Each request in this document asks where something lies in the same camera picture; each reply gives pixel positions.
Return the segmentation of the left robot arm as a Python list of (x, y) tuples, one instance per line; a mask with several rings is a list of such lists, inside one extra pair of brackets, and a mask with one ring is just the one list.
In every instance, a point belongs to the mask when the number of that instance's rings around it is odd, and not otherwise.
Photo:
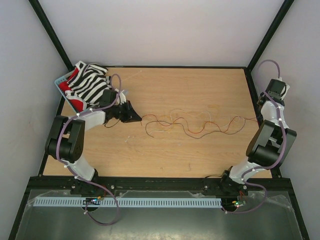
[(99, 190), (100, 181), (94, 178), (98, 173), (83, 154), (85, 133), (111, 119), (122, 123), (142, 120), (122, 92), (106, 89), (97, 108), (89, 108), (72, 117), (56, 116), (45, 144), (45, 153), (63, 163), (76, 179), (83, 181), (82, 188), (89, 194)]

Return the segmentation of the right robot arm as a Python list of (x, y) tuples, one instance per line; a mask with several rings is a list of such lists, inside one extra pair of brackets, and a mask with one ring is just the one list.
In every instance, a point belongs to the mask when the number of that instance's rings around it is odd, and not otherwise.
[(283, 163), (297, 137), (297, 132), (290, 129), (284, 116), (284, 98), (289, 88), (278, 77), (271, 79), (260, 94), (257, 104), (263, 122), (247, 147), (246, 158), (223, 172), (218, 183), (223, 194), (240, 191), (255, 174)]

